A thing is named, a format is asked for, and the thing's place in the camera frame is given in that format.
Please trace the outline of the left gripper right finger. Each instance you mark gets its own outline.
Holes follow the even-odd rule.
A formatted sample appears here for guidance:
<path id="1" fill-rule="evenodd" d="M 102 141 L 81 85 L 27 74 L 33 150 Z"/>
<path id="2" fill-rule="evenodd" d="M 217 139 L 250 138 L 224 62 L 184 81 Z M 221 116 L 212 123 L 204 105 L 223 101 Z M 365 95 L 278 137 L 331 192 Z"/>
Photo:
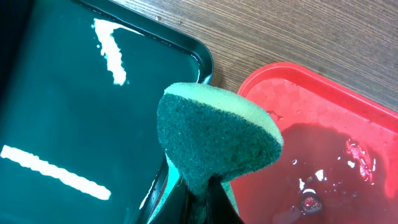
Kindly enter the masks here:
<path id="1" fill-rule="evenodd" d="M 206 224 L 244 224 L 229 201 L 219 177 L 209 179 L 205 202 Z"/>

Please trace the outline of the green yellow sponge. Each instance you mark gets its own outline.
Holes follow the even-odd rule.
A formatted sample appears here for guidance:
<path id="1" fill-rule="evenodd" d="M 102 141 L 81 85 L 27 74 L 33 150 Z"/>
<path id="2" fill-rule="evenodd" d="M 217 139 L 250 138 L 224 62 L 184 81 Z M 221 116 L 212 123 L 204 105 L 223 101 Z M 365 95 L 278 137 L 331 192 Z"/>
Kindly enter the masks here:
<path id="1" fill-rule="evenodd" d="M 189 223 L 206 223 L 211 177 L 221 179 L 234 208 L 231 180 L 276 162 L 284 144 L 265 110 L 231 91 L 201 83 L 174 83 L 165 89 L 157 108 L 157 134 L 169 171 L 150 221 L 180 179 L 190 192 Z"/>

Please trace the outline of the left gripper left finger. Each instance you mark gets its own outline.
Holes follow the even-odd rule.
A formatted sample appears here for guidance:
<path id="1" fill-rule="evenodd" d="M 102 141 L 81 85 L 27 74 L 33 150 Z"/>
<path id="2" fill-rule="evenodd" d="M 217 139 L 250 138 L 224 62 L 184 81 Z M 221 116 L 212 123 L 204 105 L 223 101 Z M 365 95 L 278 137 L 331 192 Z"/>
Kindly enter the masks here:
<path id="1" fill-rule="evenodd" d="M 190 192 L 185 182 L 180 179 L 150 224 L 188 224 L 189 219 Z"/>

